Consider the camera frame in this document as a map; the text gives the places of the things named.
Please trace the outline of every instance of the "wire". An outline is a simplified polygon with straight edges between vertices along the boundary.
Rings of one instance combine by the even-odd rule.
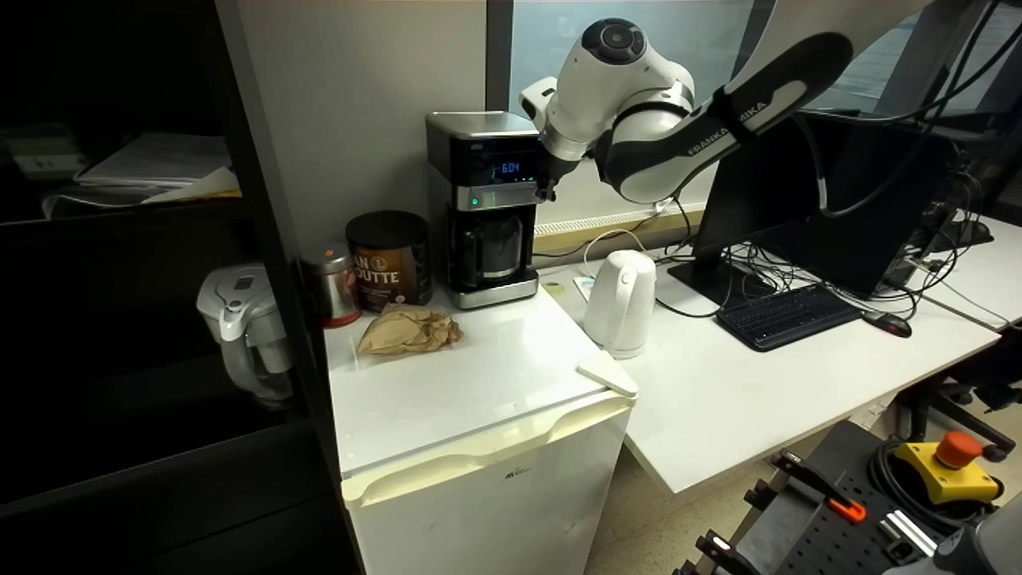
[[[608,235],[628,235],[645,251],[645,244],[633,229],[603,229],[584,244],[580,266],[588,266],[588,251]]]
[[[837,222],[837,216],[849,216],[849,215],[861,210],[864,204],[871,204],[876,199],[881,199],[881,194],[903,175],[903,168],[910,168],[910,163],[918,156],[925,136],[931,134],[935,123],[942,118],[945,107],[962,93],[962,87],[963,87],[963,82],[962,82],[962,73],[963,73],[963,67],[967,67],[967,60],[969,60],[969,52],[974,52],[978,37],[982,35],[989,16],[995,13],[995,7],[999,7],[999,0],[989,0],[987,10],[981,13],[978,26],[969,29],[969,35],[967,35],[967,42],[963,42],[963,48],[962,48],[962,53],[959,53],[959,60],[954,60],[954,69],[952,69],[952,80],[949,80],[949,93],[945,93],[942,100],[935,100],[935,101],[918,107],[918,110],[910,113],[910,116],[891,118],[891,123],[924,118],[924,116],[931,110],[931,116],[924,118],[913,146],[910,146],[910,151],[900,156],[900,163],[897,163],[871,193],[864,193],[858,202],[829,210],[829,186],[826,186],[826,172],[824,172],[824,163],[820,163],[817,136],[812,134],[812,128],[809,128],[804,123],[794,123],[799,130],[802,130],[802,136],[804,136],[804,143],[809,143],[812,165],[813,165],[813,175],[817,175],[820,216]]]
[[[918,293],[913,293],[903,283],[891,283],[894,291],[900,291],[907,298],[907,312],[900,312],[903,324],[910,324],[918,312]]]
[[[679,222],[684,222],[684,240],[676,244],[676,248],[689,245],[697,240],[697,229],[692,229],[692,216],[689,210],[676,202],[676,194],[670,194],[670,204],[676,207]]]
[[[1015,31],[967,76],[962,80],[962,87],[949,90],[945,95],[931,100],[929,107],[910,113],[910,116],[897,116],[897,118],[881,118],[881,123],[907,123],[916,118],[935,107],[949,107],[954,95],[962,95],[963,90],[969,90],[1022,35],[1022,26],[1015,26]]]
[[[949,282],[942,282],[942,283],[945,283],[945,291],[952,291],[954,298],[967,301],[969,307],[981,307],[982,312],[1003,321],[1007,329],[1022,333],[1022,324],[1011,324],[1008,316],[1003,316],[1003,312],[978,303],[974,298],[962,293],[962,291],[959,291],[954,283],[949,283]]]
[[[736,291],[740,291],[740,298],[761,298],[761,291],[749,291],[749,278],[754,282],[761,282],[761,283],[767,283],[767,287],[773,287],[773,293],[777,291],[784,291],[784,278],[778,278],[778,274],[768,274],[773,270],[768,270],[768,262],[764,266],[761,262],[761,251],[749,245],[749,244],[740,244],[740,251],[734,248],[734,245],[729,245],[723,251],[720,251],[720,259],[732,266],[732,270],[736,270],[740,274],[736,274]]]
[[[684,321],[716,321],[716,312],[717,312],[717,310],[711,310],[711,312],[689,312],[689,310],[670,307],[670,303],[660,301],[660,298],[655,298],[655,301],[657,301],[657,307],[664,307],[667,312],[684,316]]]
[[[645,223],[657,222],[657,215],[645,216],[645,222],[634,222],[633,226],[620,226],[620,229],[603,229],[589,240],[580,240],[577,245],[572,248],[562,248],[562,251],[532,251],[537,259],[572,259],[575,251],[580,248],[589,248],[594,240],[608,240],[608,235],[634,235]]]
[[[740,244],[740,257],[734,248],[729,248],[723,262],[732,270],[754,274],[761,283],[767,283],[773,291],[791,287],[794,266],[778,266],[777,259],[768,262],[768,257],[764,248],[755,248],[754,244]]]
[[[974,226],[974,223],[981,223],[981,215],[978,210],[969,210],[974,207],[974,199],[981,194],[981,181],[967,172],[967,168],[962,168],[962,172],[954,172],[954,178],[959,178],[959,189],[962,189],[962,204],[954,204],[962,215],[963,215],[963,222],[962,223],[967,223],[967,226]],[[945,262],[924,262],[925,270],[929,270],[929,274],[924,278],[924,283],[916,287],[916,291],[910,291],[910,287],[897,287],[897,283],[887,283],[887,287],[897,287],[897,291],[903,291],[903,293],[910,293],[910,298],[924,298],[925,291],[931,291],[931,287],[939,287],[942,282],[949,282],[949,274],[959,270],[959,262],[962,262],[962,257],[969,248],[969,245],[954,245],[959,244],[959,235],[949,235],[949,226],[939,226],[935,229],[939,233],[939,240],[945,240],[952,248],[949,248],[949,259]]]
[[[999,7],[999,0],[989,0],[989,4],[982,7],[982,13],[981,13],[978,26],[969,29],[969,35],[967,35],[967,42],[963,42],[963,48],[962,48],[962,53],[959,53],[959,65],[954,65],[954,69],[952,69],[949,93],[959,90],[959,80],[962,80],[962,73],[963,73],[963,65],[967,65],[969,52],[978,48],[978,42],[981,42],[989,16],[995,13],[995,7]]]
[[[773,270],[784,278],[784,283],[791,283],[791,282],[820,282],[820,278],[813,278],[813,274],[809,274],[804,270],[777,259],[777,257],[767,251],[767,248],[755,248],[755,251],[764,257],[767,266],[773,266]]]

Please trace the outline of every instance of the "computer monitor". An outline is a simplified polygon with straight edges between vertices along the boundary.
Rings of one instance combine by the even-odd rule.
[[[809,152],[799,124],[783,123],[723,156],[692,240],[692,262],[673,266],[670,274],[716,303],[773,293],[761,278],[732,270],[720,251],[817,210]]]
[[[871,298],[884,282],[903,282],[900,251],[945,193],[954,161],[952,140],[924,136],[916,128],[809,113],[787,118],[720,161],[692,244],[697,262],[670,274],[720,301],[734,283],[704,278],[734,282],[711,270],[720,270],[723,245],[749,240],[855,298]],[[817,168],[826,178],[826,210],[842,210],[877,186],[884,193],[845,216],[824,216]]]

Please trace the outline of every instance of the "black shelf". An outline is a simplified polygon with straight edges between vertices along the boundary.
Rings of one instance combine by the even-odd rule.
[[[0,505],[291,419],[235,391],[214,349],[128,373],[34,377],[5,399]]]
[[[0,571],[343,571],[332,493],[284,419],[3,502]]]
[[[66,222],[5,222],[0,223],[0,245],[66,244],[87,235],[173,229],[194,223],[232,223],[248,222],[254,210],[248,202],[183,202],[183,204],[142,204],[111,207]]]

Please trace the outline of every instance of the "black keyboard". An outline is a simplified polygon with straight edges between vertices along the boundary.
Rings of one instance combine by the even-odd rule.
[[[768,350],[855,321],[858,310],[820,283],[783,291],[764,301],[732,303],[716,324],[754,350]]]

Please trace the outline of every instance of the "monitor stand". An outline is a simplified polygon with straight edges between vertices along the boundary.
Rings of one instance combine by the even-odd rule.
[[[736,301],[761,301],[777,293],[777,287],[764,283],[755,274],[732,270],[717,251],[697,257],[692,262],[667,270],[679,283],[700,291],[711,303],[736,303]]]

